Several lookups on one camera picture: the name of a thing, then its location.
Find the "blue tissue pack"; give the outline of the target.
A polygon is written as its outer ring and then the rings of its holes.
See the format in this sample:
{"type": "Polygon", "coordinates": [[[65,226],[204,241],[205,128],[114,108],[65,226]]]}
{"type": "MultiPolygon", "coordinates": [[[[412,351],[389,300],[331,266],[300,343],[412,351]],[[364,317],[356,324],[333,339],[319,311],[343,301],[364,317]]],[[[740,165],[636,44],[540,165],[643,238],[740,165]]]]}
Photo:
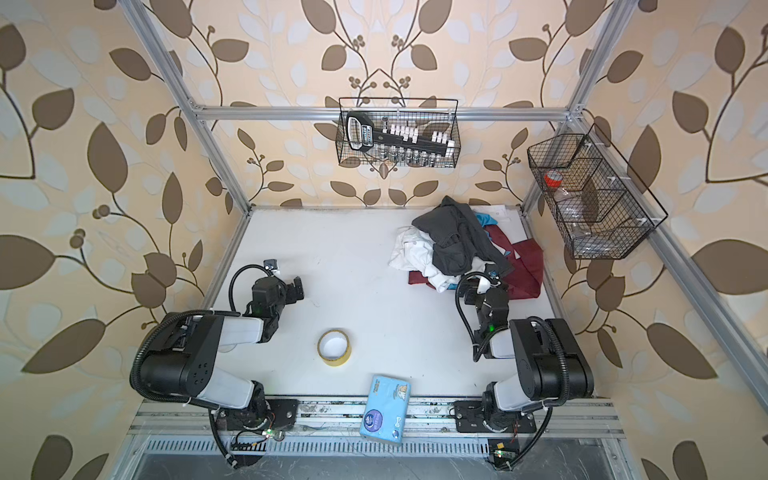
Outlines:
{"type": "Polygon", "coordinates": [[[375,375],[372,379],[359,433],[362,437],[391,445],[401,445],[411,384],[375,375]]]}

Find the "black tool with white bits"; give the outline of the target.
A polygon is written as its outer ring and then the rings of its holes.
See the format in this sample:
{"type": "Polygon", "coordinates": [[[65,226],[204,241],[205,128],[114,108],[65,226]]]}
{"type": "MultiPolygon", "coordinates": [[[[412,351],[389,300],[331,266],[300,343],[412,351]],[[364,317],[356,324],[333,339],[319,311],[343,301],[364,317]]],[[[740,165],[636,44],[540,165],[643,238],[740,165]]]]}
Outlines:
{"type": "Polygon", "coordinates": [[[352,110],[341,114],[339,127],[346,147],[370,156],[403,150],[448,157],[460,150],[452,122],[419,119],[415,111],[352,110]]]}

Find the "yellow tape roll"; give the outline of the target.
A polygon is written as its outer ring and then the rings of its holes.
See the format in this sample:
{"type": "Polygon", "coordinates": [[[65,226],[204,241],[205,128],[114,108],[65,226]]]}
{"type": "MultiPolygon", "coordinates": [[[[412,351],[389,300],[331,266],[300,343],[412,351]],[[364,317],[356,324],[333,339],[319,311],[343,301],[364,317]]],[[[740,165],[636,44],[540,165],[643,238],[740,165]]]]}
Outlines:
{"type": "Polygon", "coordinates": [[[338,329],[324,332],[317,342],[317,354],[330,367],[345,364],[351,356],[349,337],[338,329]]]}

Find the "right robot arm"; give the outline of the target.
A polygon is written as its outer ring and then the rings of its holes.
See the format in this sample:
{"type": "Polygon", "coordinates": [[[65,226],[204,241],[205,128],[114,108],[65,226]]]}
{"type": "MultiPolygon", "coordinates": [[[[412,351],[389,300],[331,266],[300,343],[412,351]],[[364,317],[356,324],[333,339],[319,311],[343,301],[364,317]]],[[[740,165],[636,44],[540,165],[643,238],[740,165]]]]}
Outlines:
{"type": "Polygon", "coordinates": [[[536,429],[532,414],[594,393],[594,375],[567,322],[509,317],[509,286],[487,273],[463,275],[454,303],[470,337],[472,360],[511,359],[512,376],[491,382],[478,400],[453,404],[460,433],[536,429]]]}

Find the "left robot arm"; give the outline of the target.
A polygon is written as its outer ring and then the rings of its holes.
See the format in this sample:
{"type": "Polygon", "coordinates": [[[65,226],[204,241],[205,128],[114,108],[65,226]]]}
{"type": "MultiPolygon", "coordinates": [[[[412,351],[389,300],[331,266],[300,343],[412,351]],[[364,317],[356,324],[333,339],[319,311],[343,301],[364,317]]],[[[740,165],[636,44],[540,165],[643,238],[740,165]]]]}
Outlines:
{"type": "Polygon", "coordinates": [[[228,286],[227,311],[167,314],[137,350],[131,387],[146,400],[205,408],[214,424],[224,421],[229,430],[292,428],[297,400],[269,400],[262,383],[216,365],[226,347],[272,340],[285,307],[305,298],[302,279],[286,282],[275,266],[268,260],[239,268],[228,286]]]}

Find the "white cloth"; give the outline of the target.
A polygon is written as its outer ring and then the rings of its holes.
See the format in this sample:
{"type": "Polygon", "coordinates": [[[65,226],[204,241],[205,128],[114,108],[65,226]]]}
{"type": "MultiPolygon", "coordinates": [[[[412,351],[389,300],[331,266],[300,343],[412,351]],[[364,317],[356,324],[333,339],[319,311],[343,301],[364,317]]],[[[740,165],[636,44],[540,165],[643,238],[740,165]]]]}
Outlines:
{"type": "Polygon", "coordinates": [[[420,273],[440,293],[455,290],[460,277],[445,275],[434,266],[433,245],[427,233],[413,226],[399,228],[388,265],[396,270],[420,273]]]}

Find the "clear plastic bottle red cap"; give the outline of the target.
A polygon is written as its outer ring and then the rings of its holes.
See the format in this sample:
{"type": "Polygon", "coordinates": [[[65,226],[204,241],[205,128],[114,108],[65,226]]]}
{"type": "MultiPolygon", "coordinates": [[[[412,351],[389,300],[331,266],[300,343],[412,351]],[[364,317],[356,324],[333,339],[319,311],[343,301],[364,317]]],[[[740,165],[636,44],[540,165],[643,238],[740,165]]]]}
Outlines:
{"type": "Polygon", "coordinates": [[[555,206],[553,216],[566,239],[575,243],[592,240],[592,224],[599,212],[595,192],[568,190],[565,177],[556,170],[548,170],[544,182],[555,206]]]}

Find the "maroon cloth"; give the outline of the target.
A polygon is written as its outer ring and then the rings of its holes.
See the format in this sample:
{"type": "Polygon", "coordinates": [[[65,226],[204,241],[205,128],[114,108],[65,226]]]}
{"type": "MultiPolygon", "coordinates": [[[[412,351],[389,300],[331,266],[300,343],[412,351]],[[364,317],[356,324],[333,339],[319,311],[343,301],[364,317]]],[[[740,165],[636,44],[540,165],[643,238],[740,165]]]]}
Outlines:
{"type": "MultiPolygon", "coordinates": [[[[469,274],[483,272],[489,275],[498,275],[501,283],[507,290],[509,299],[511,300],[524,300],[538,297],[543,283],[543,250],[538,243],[532,239],[512,243],[512,245],[513,253],[506,257],[514,267],[512,273],[506,276],[500,276],[497,271],[497,266],[494,263],[485,262],[479,258],[475,258],[472,264],[472,269],[468,273],[459,276],[460,279],[456,289],[460,287],[460,283],[464,278],[468,277],[469,274]]],[[[420,273],[407,273],[409,274],[409,282],[411,284],[429,285],[427,280],[420,273]]]]}

